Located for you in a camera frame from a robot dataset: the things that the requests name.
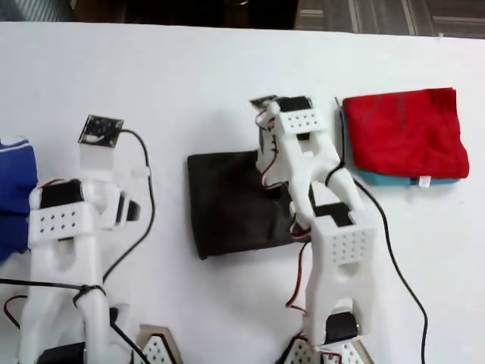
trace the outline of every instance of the white table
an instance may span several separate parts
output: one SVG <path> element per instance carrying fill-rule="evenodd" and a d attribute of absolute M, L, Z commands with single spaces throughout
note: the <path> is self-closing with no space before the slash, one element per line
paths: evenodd
<path fill-rule="evenodd" d="M 168 326 L 187 363 L 274 362 L 300 326 L 284 309 L 299 245 L 200 261 L 189 220 L 186 157 L 255 149 L 248 99 L 314 96 L 328 115 L 333 97 L 437 86 L 458 90 L 471 173 L 453 187 L 371 189 L 385 208 L 396 258 L 430 316 L 427 362 L 483 362 L 485 334 L 485 42 L 260 30 L 104 24 L 0 24 L 0 135 L 23 134 L 40 180 L 75 177 L 77 137 L 88 114 L 123 118 L 148 145 L 158 215 L 149 238 L 108 281 L 142 322 Z M 142 164 L 117 147 L 120 171 Z M 145 228 L 144 180 L 126 188 L 142 221 L 107 235 L 113 259 Z M 380 217 L 377 306 L 365 340 L 376 363 L 419 362 L 423 319 L 386 251 Z M 310 250 L 305 270 L 310 269 Z M 17 337 L 0 317 L 0 361 Z"/>

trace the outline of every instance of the red fabric pouch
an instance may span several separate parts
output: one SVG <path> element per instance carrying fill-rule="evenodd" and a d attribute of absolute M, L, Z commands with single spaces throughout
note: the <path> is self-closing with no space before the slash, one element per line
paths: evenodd
<path fill-rule="evenodd" d="M 468 176 L 454 89 L 352 97 L 343 111 L 357 168 L 397 177 Z"/>

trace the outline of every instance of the white label tag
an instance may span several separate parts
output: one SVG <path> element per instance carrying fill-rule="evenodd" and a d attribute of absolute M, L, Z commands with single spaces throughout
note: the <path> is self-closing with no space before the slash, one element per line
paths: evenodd
<path fill-rule="evenodd" d="M 419 177 L 418 187 L 428 188 L 431 185 L 431 176 Z"/>

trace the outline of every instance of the blue fabric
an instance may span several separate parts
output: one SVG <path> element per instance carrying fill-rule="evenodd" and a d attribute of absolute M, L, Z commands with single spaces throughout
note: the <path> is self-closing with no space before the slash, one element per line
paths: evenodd
<path fill-rule="evenodd" d="M 0 262 L 27 249 L 29 195 L 37 185 L 36 157 L 27 140 L 0 140 Z"/>
<path fill-rule="evenodd" d="M 358 173 L 372 186 L 417 186 L 419 182 L 419 178 L 387 176 L 363 169 L 358 169 Z M 431 186 L 453 184 L 459 180 L 459 178 L 431 178 Z"/>

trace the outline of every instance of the floor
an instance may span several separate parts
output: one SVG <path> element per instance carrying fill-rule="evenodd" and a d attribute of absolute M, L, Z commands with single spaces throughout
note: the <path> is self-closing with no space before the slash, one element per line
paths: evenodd
<path fill-rule="evenodd" d="M 301 0 L 296 29 L 485 39 L 485 0 Z"/>

